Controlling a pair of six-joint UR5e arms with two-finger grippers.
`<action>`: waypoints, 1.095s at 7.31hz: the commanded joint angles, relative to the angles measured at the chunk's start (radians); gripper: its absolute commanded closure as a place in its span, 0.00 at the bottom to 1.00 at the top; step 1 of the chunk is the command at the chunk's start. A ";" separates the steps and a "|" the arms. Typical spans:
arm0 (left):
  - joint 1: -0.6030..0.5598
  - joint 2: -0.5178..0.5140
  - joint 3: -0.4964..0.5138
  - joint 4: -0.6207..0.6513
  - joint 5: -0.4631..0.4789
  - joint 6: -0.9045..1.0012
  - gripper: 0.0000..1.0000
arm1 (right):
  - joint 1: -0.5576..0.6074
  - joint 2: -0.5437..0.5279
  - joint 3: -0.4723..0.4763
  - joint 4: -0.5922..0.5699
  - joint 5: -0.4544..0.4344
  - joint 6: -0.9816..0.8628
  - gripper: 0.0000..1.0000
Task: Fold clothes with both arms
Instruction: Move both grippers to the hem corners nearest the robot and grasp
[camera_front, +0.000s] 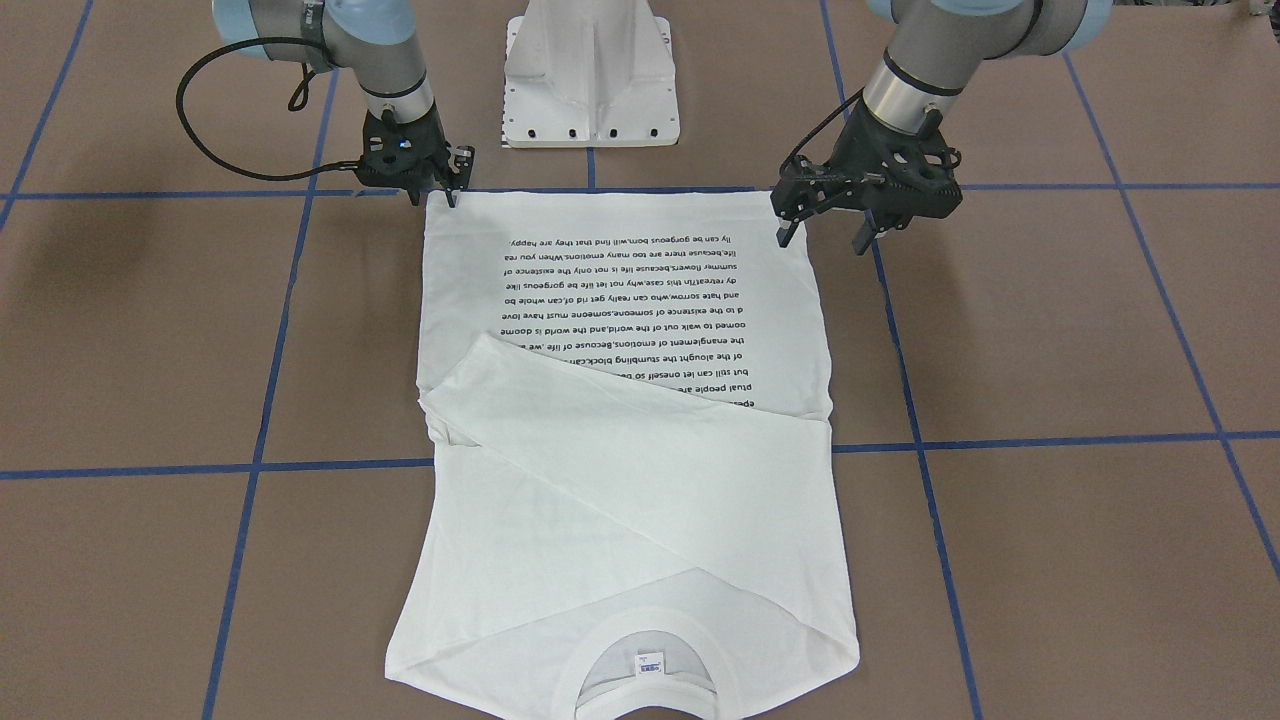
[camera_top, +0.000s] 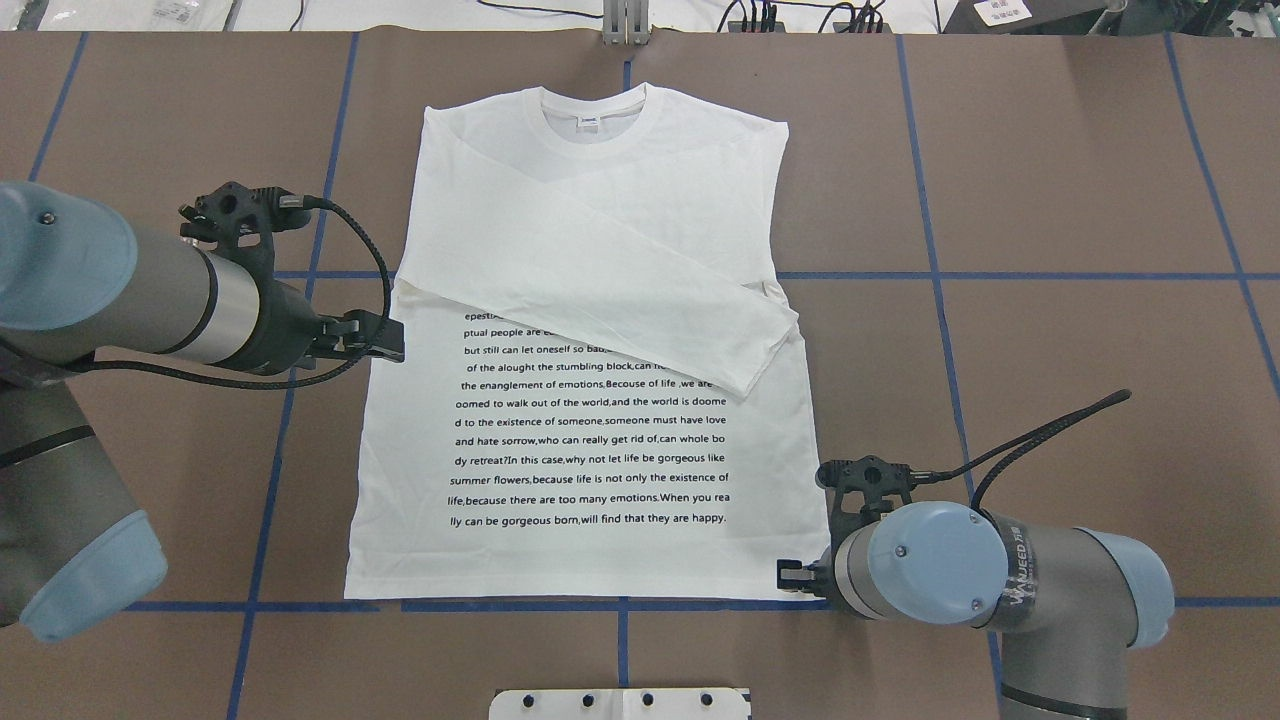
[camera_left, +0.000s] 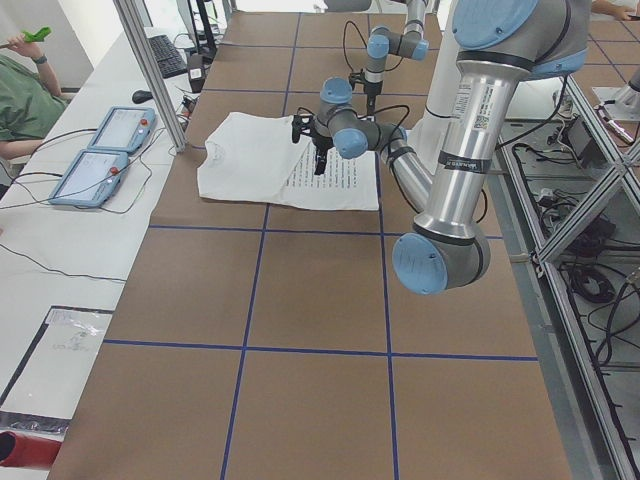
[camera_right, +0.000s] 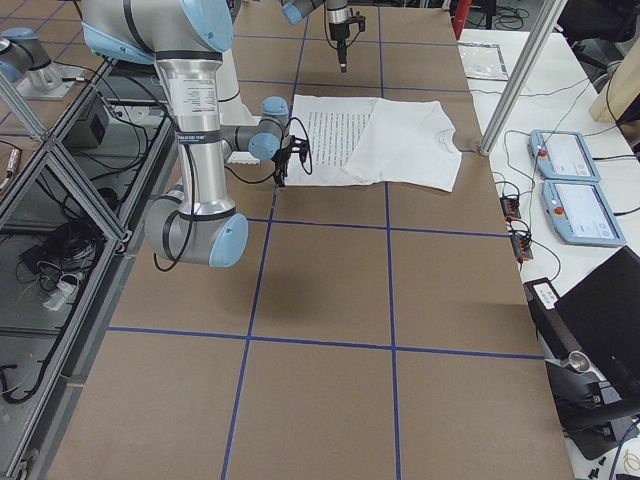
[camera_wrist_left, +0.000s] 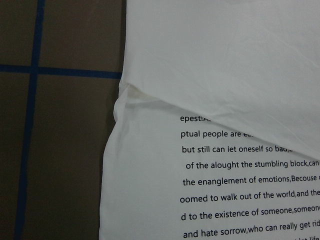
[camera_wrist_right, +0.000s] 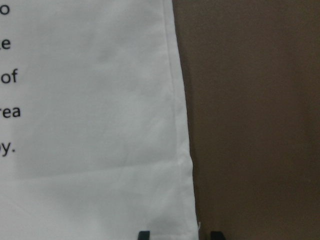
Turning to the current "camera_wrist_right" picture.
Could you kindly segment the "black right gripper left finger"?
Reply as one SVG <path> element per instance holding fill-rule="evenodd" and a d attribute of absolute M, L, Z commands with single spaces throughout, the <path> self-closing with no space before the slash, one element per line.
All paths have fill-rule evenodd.
<path fill-rule="evenodd" d="M 150 240 L 150 231 L 140 231 L 137 240 Z"/>

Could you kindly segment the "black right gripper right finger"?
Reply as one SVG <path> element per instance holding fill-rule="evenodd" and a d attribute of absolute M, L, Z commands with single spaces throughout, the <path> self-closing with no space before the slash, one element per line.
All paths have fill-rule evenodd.
<path fill-rule="evenodd" d="M 210 240 L 226 240 L 226 238 L 221 231 L 211 231 Z"/>

